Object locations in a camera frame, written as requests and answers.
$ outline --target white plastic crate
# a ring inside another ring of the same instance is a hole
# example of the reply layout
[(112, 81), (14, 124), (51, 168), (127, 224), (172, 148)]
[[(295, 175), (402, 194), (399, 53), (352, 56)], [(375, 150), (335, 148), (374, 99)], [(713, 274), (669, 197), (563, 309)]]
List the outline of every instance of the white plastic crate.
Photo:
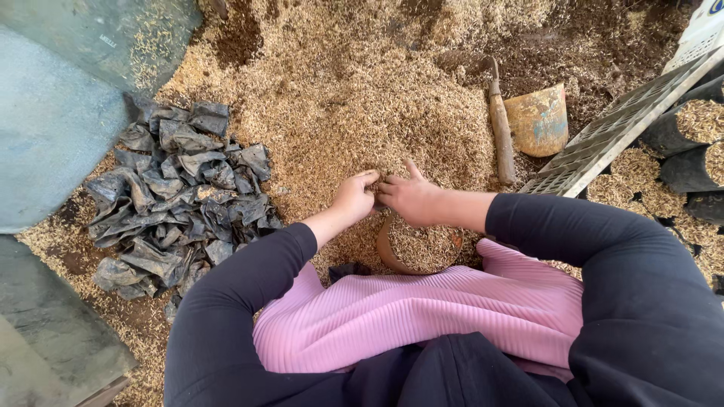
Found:
[(704, 0), (679, 39), (674, 57), (662, 75), (724, 45), (724, 0)]

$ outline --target terracotta pot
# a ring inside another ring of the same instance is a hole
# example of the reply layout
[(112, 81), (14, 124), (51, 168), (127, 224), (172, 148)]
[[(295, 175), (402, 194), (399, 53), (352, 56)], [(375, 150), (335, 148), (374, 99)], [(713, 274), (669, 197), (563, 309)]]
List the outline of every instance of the terracotta pot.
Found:
[[(379, 254), (379, 258), (382, 260), (382, 263), (397, 274), (429, 275), (430, 273), (419, 273), (410, 270), (406, 265), (404, 265), (403, 262), (401, 262), (397, 258), (395, 252), (392, 251), (392, 246), (390, 245), (390, 224), (392, 223), (393, 216), (394, 214), (390, 214), (389, 216), (387, 216), (387, 218), (384, 220), (384, 223), (382, 224), (382, 228), (379, 230), (379, 234), (377, 235), (377, 253)], [(462, 249), (462, 231), (452, 231), (450, 233), (450, 239), (458, 250)]]

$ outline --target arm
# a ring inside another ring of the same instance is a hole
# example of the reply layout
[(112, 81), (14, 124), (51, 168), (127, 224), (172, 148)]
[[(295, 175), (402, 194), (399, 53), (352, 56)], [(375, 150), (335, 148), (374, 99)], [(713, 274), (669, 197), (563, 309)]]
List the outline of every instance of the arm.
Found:
[(582, 200), (444, 191), (408, 168), (409, 180), (381, 187), (381, 201), (405, 219), (487, 232), (526, 255), (583, 267), (584, 326), (569, 356), (574, 394), (617, 405), (715, 405), (724, 396), (716, 379), (724, 357), (714, 351), (724, 345), (721, 304), (666, 229)]
[[(167, 346), (164, 398), (168, 406), (205, 400), (224, 404), (225, 394), (249, 387), (249, 400), (260, 404), (294, 394), (324, 375), (282, 377), (264, 370), (252, 338), (252, 316), (291, 287), (304, 264), (346, 227), (365, 217), (374, 197), (364, 188), (378, 178), (366, 172), (341, 184), (332, 206), (252, 243), (214, 267), (183, 298)], [(230, 378), (231, 387), (219, 386)], [(254, 383), (279, 381), (262, 394)], [(226, 388), (209, 391), (211, 388)]]

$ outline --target woman's right hand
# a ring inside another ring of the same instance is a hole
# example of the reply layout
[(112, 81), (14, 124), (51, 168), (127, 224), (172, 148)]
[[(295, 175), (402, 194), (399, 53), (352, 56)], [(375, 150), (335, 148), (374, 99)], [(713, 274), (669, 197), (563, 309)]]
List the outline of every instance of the woman's right hand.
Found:
[(379, 184), (377, 200), (397, 211), (412, 227), (439, 223), (437, 208), (445, 190), (426, 180), (412, 160), (405, 160), (410, 179), (390, 175)]

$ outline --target blue logo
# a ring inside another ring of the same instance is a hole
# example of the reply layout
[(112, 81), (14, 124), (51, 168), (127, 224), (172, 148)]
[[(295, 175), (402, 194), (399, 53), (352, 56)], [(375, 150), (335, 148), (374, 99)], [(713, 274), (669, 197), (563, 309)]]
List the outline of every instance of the blue logo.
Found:
[(709, 9), (709, 15), (717, 14), (724, 8), (724, 0), (717, 0), (712, 4), (712, 8)]

